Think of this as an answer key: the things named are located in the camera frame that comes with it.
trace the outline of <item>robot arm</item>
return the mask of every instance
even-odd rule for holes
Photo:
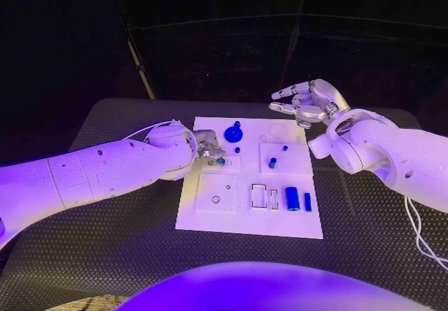
[[[0,249],[49,215],[119,196],[157,179],[177,180],[190,173],[195,158],[223,156],[214,132],[191,133],[172,121],[167,126],[155,126],[142,142],[122,139],[1,167]]]
[[[295,84],[272,94],[293,95],[292,104],[269,108],[295,115],[301,127],[327,124],[325,134],[308,142],[316,159],[331,156],[350,174],[371,171],[386,186],[448,213],[448,138],[397,128],[378,114],[350,109],[338,90],[324,80]]]

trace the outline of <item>white cable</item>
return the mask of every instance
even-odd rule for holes
[[[139,132],[148,130],[149,128],[157,128],[159,125],[164,125],[164,124],[168,124],[168,123],[175,123],[175,122],[180,123],[178,121],[171,120],[171,121],[162,121],[162,122],[159,122],[159,123],[157,123],[157,124],[152,124],[152,125],[146,126],[145,128],[139,129],[139,130],[138,130],[136,132],[134,132],[132,134],[126,135],[121,140],[128,139],[128,138],[132,137],[135,134],[138,134]]]
[[[414,216],[417,217],[417,226],[414,225],[414,221],[413,221],[413,218],[412,218],[412,215],[410,215],[407,202],[409,202],[409,204],[412,206],[412,210],[413,210]],[[436,262],[439,263],[439,265],[442,266],[442,268],[448,271],[448,266],[445,265],[445,263],[442,263],[443,261],[448,262],[448,259],[440,258],[440,257],[436,256],[436,254],[433,253],[433,251],[432,251],[426,241],[422,238],[422,235],[420,235],[420,233],[422,233],[422,218],[420,218],[420,215],[417,214],[417,210],[416,210],[416,208],[413,206],[412,200],[406,196],[404,196],[404,208],[406,208],[406,213],[407,213],[407,216],[409,216],[412,228],[413,228],[413,231],[414,231],[414,234],[416,234],[414,243],[417,245],[417,250],[420,251],[420,253],[425,256],[427,256],[429,258],[435,259]],[[426,250],[429,251],[429,254],[422,250],[420,242],[422,242]]]

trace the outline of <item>hole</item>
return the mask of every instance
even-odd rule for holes
[[[413,170],[407,170],[404,173],[404,178],[409,178],[413,175]]]

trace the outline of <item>textured table mat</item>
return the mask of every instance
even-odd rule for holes
[[[419,127],[407,112],[374,111],[400,127]],[[289,117],[266,104],[112,98],[96,103],[70,150],[121,139],[158,121],[180,119],[191,128],[195,116]],[[314,125],[306,138],[322,132]],[[158,180],[24,230],[0,278],[0,310],[44,310],[95,295],[131,296],[172,274],[231,261],[309,266],[448,310],[448,273],[416,250],[401,196],[371,173],[342,173],[329,158],[311,162],[324,240],[174,230],[181,180]],[[417,210],[423,237],[448,256],[448,217],[427,207]]]

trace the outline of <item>white board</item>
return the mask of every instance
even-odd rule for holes
[[[229,143],[224,130],[234,121],[240,122],[242,140]],[[195,117],[194,130],[214,130],[219,146],[226,150],[226,165],[194,162],[184,178],[175,229],[321,239],[306,138],[295,121]],[[273,169],[267,166],[272,157]],[[252,185],[265,185],[263,198],[262,187],[255,186],[252,193]],[[299,211],[288,211],[286,187],[298,189]],[[311,212],[305,212],[305,192],[311,194]],[[252,200],[262,199],[266,208],[252,208]]]

